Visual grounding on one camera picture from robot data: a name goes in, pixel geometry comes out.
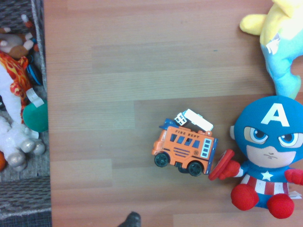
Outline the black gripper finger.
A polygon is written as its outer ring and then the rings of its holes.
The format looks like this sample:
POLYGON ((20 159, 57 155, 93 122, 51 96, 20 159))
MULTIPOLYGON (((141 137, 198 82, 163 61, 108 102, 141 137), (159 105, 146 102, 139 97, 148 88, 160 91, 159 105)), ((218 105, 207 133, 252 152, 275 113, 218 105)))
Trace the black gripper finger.
POLYGON ((118 227, 141 227, 142 220, 139 213, 132 211, 128 214, 125 221, 122 222, 118 227))

